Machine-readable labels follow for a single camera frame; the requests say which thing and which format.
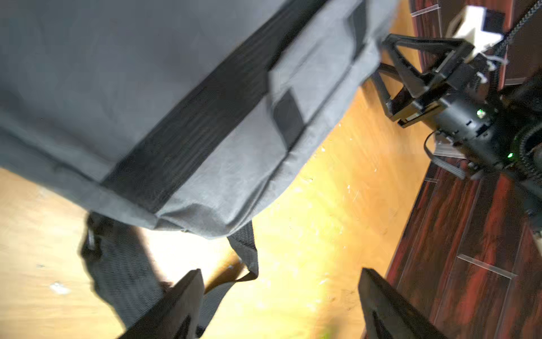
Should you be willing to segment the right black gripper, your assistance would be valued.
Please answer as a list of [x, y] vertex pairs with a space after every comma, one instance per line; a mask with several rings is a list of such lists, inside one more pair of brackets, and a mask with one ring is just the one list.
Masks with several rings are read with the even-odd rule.
[[[403, 128], [423, 122], [481, 168], [502, 170], [508, 165], [517, 133], [511, 113], [465, 92], [427, 92], [463, 64], [474, 45], [463, 39], [390, 34], [382, 47], [392, 63], [381, 63], [371, 80], [386, 117]], [[403, 84], [395, 97], [388, 92], [382, 73]], [[408, 104], [407, 91], [417, 97]]]

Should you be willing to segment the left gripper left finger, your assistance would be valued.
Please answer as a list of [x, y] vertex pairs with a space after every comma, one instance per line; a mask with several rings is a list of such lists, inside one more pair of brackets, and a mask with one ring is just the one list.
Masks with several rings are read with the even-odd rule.
[[201, 271], [189, 271], [121, 337], [195, 338], [204, 290]]

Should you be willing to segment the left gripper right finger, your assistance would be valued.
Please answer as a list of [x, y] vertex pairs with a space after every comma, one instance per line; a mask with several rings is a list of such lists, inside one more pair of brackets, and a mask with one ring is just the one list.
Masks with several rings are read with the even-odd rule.
[[374, 269], [362, 269], [358, 291], [368, 338], [445, 337]]

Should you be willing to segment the grey zippered laptop bag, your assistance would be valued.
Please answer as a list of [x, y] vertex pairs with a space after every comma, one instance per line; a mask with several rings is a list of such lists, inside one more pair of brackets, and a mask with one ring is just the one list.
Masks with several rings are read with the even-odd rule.
[[[166, 290], [135, 229], [252, 220], [378, 67], [396, 1], [3, 1], [1, 166], [89, 211], [81, 256], [126, 331]], [[203, 294], [196, 337], [231, 288]]]

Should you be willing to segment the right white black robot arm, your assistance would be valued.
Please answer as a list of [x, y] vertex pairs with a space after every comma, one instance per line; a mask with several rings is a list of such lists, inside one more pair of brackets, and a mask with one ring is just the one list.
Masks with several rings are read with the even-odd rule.
[[534, 237], [541, 238], [541, 75], [510, 93], [478, 97], [469, 89], [492, 56], [475, 55], [461, 39], [388, 35], [391, 62], [371, 76], [385, 115], [400, 127], [424, 123], [468, 161], [457, 168], [437, 155], [430, 161], [460, 179], [484, 171], [510, 178], [524, 198]]

